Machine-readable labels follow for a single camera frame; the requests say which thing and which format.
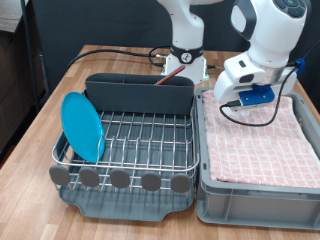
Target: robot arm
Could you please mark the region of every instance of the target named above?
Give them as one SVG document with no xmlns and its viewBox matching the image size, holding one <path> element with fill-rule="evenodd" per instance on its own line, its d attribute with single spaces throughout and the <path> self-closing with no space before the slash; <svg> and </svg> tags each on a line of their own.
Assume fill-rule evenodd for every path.
<svg viewBox="0 0 320 240">
<path fill-rule="evenodd" d="M 164 74 L 169 74 L 181 65 L 185 70 L 178 76 L 190 78 L 195 84 L 208 78 L 206 60 L 203 57 L 204 23 L 190 12 L 190 5 L 206 5 L 222 0 L 158 0 L 171 17 L 172 45 L 167 57 Z"/>
<path fill-rule="evenodd" d="M 251 46 L 225 61 L 225 71 L 215 86 L 221 104 L 240 101 L 239 111 L 264 106 L 278 95 L 283 80 L 292 70 L 286 68 L 306 21 L 304 0 L 237 0 L 231 23 Z M 289 93 L 296 81 L 291 74 L 283 89 Z"/>
</svg>

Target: blue plastic plate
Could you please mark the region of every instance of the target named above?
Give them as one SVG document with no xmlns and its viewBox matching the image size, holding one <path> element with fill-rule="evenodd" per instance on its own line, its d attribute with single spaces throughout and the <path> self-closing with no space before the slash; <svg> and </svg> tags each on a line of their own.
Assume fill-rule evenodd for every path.
<svg viewBox="0 0 320 240">
<path fill-rule="evenodd" d="M 93 105 L 78 92 L 70 92 L 62 101 L 61 122 L 66 137 L 74 151 L 89 161 L 98 160 L 100 138 L 100 157 L 104 152 L 104 130 Z"/>
</svg>

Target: black wall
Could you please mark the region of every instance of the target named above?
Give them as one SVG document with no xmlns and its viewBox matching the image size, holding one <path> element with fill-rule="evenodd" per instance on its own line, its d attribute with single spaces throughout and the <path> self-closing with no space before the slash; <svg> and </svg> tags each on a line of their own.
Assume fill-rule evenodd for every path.
<svg viewBox="0 0 320 240">
<path fill-rule="evenodd" d="M 249 48 L 248 42 L 231 26 L 233 3 L 234 0 L 225 0 L 191 7 L 205 22 L 206 50 Z M 156 0 L 33 0 L 33 5 L 51 91 L 65 74 L 69 61 L 85 44 L 156 47 L 171 43 L 169 14 Z M 302 57 L 318 39 L 320 1 L 312 0 L 311 18 L 291 59 Z M 307 66 L 299 79 L 319 110 L 320 45 L 306 60 Z"/>
</svg>

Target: dish rack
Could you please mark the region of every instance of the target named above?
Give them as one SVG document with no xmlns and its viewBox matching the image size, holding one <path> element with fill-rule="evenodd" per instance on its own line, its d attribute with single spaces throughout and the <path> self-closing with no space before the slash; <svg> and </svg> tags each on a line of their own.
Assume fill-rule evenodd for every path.
<svg viewBox="0 0 320 240">
<path fill-rule="evenodd" d="M 193 157 L 191 115 L 102 111 L 99 116 L 105 151 L 97 162 L 82 159 L 63 132 L 52 150 L 56 165 L 49 172 L 63 201 L 84 216 L 146 221 L 161 221 L 192 204 L 199 158 Z"/>
</svg>

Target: pink checkered cloth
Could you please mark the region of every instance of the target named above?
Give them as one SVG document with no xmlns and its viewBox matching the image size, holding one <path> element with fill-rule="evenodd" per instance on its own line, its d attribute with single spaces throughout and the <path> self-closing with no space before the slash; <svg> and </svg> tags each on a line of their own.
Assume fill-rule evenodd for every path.
<svg viewBox="0 0 320 240">
<path fill-rule="evenodd" d="M 320 163 L 293 113 L 292 99 L 281 98 L 275 121 L 267 127 L 232 123 L 219 111 L 213 91 L 203 94 L 205 128 L 213 181 L 320 188 Z M 241 122 L 264 123 L 276 101 L 252 110 Z"/>
</svg>

